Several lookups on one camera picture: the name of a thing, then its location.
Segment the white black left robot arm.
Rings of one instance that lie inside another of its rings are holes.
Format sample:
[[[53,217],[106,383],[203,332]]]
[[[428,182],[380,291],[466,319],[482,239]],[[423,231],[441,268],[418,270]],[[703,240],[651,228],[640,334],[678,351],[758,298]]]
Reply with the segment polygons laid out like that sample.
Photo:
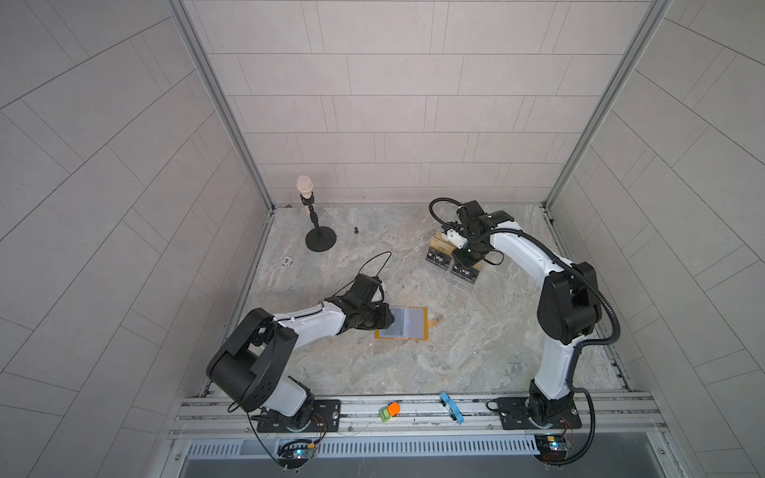
[[[291,314],[251,310],[206,368],[209,380],[246,412],[265,408],[302,427],[314,396],[284,370],[294,350],[350,330],[386,330],[394,324],[377,276],[358,274],[342,295]]]

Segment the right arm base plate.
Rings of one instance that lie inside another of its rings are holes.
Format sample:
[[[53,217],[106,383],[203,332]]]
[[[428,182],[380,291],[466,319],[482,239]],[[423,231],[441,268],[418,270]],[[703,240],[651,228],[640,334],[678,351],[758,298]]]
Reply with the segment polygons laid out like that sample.
[[[564,427],[579,429],[582,420],[573,396],[548,400],[545,396],[496,398],[488,402],[489,411],[499,415],[504,430],[547,430]]]

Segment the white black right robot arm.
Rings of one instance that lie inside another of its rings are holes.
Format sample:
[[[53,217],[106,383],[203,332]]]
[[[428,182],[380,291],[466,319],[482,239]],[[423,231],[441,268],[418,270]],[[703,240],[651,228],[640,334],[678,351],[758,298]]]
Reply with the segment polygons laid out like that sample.
[[[541,287],[537,320],[546,340],[527,409],[536,422],[548,422],[569,406],[574,394],[587,392],[573,385],[581,352],[617,342],[618,316],[590,264],[560,257],[504,211],[487,213],[476,201],[456,205],[458,221],[442,224],[447,241],[455,246],[456,263],[469,268],[489,253],[500,252]]]

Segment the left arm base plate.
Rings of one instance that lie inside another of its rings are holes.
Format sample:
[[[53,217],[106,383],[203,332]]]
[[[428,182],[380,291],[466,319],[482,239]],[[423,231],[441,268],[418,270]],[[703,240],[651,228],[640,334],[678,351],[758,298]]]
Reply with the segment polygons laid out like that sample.
[[[341,406],[340,400],[309,398],[292,416],[267,409],[250,418],[258,422],[260,433],[337,432]]]

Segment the yellow leather card holder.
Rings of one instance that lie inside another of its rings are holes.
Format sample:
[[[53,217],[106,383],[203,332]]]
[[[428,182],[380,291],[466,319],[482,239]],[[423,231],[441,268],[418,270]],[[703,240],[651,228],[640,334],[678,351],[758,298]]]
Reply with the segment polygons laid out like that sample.
[[[427,341],[430,330],[440,324],[440,317],[430,318],[428,308],[391,306],[394,322],[375,332],[376,340]]]

